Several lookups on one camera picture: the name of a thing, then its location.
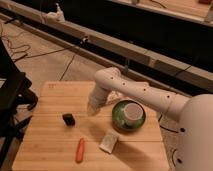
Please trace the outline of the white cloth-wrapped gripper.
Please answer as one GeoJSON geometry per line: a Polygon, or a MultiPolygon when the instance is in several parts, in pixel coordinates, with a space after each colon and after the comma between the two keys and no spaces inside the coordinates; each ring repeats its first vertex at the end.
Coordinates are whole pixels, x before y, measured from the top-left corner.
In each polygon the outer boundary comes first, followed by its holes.
{"type": "Polygon", "coordinates": [[[101,87],[95,87],[89,95],[87,113],[89,116],[97,115],[100,108],[106,104],[110,91],[101,87]]]}

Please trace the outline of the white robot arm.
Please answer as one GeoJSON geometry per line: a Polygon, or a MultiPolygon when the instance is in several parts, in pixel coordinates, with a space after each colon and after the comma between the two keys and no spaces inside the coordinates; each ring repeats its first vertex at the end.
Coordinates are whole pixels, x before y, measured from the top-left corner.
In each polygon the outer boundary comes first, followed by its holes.
{"type": "Polygon", "coordinates": [[[118,91],[179,123],[175,171],[213,171],[213,94],[194,97],[128,81],[116,67],[94,75],[89,96],[92,108],[102,107],[111,91],[118,91]]]}

